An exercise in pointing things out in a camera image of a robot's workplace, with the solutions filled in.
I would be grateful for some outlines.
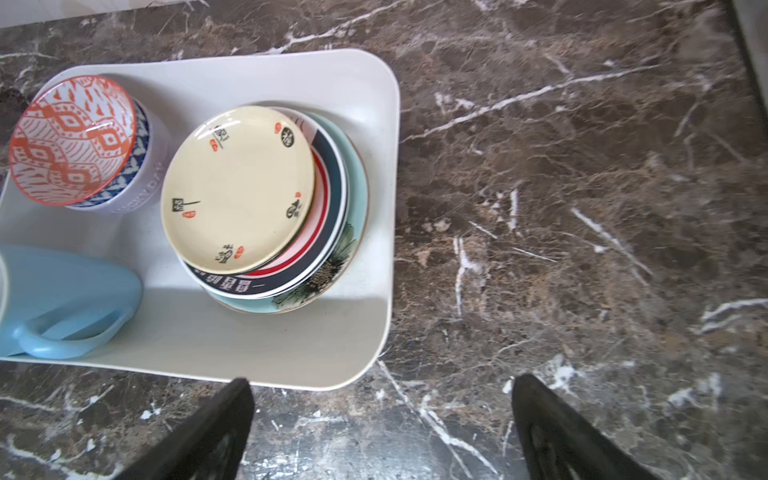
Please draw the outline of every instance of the light blue plate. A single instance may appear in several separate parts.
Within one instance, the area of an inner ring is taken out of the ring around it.
[[[278,296],[256,300],[230,298],[206,290],[214,299],[236,310],[249,313],[281,313],[306,305],[333,285],[352,259],[368,215],[368,180],[352,142],[332,121],[304,112],[325,128],[339,148],[349,175],[349,212],[339,242],[323,265],[297,287]]]

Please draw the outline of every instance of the stack of plates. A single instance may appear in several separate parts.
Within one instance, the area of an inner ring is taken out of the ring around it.
[[[199,126],[171,161],[163,227],[184,267],[236,310],[293,310],[327,290],[360,242],[362,161],[328,119],[245,106]]]

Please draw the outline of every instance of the stacked bowls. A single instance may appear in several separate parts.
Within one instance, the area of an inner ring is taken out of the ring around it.
[[[163,123],[109,78],[69,78],[37,96],[11,137],[19,190],[45,205],[125,214],[160,190]]]
[[[214,299],[278,313],[327,290],[365,226],[368,186],[349,138],[316,114],[243,106],[199,126],[171,161],[166,236]]]

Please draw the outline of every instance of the brown marble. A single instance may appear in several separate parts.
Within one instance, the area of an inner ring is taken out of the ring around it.
[[[386,351],[335,392],[254,389],[241,478],[527,478],[523,372],[663,480],[765,478],[768,136],[719,2],[204,3],[0,30],[0,141],[72,65],[344,47],[391,64]],[[0,378],[6,478],[103,478],[219,388]]]

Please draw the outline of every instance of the dish rack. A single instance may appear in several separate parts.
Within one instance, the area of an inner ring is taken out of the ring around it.
[[[0,243],[109,259],[138,273],[144,297],[112,341],[87,356],[0,359],[222,382],[243,376],[252,385],[306,390],[336,389],[360,377],[379,355],[392,316],[400,96],[389,66],[354,49],[82,65],[41,90],[83,74],[113,78],[150,105],[174,151],[207,118],[243,104],[279,103],[328,117],[365,164],[366,231],[349,267],[319,299],[278,315],[243,314],[218,304],[184,272],[164,236],[160,194],[126,215],[77,212],[29,200],[8,176]]]

